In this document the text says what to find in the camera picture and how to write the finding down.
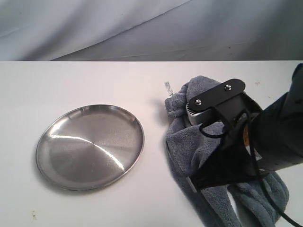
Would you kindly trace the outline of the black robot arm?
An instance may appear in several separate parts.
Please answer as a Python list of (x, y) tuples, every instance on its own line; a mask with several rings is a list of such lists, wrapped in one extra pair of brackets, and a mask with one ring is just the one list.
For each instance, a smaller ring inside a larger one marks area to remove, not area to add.
[(230, 79), (191, 98), (192, 124), (219, 146), (188, 178), (193, 191), (255, 181), (303, 161), (303, 66), (298, 64), (287, 93), (266, 109)]

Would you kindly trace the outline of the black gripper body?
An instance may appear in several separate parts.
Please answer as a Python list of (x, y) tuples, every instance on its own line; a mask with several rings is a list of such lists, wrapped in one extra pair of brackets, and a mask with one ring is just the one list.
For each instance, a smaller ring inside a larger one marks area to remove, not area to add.
[(218, 147), (206, 161), (189, 177), (192, 190), (244, 183), (258, 179), (253, 159), (244, 144), (244, 129), (248, 120), (253, 120), (258, 113), (245, 111), (235, 127), (226, 132)]

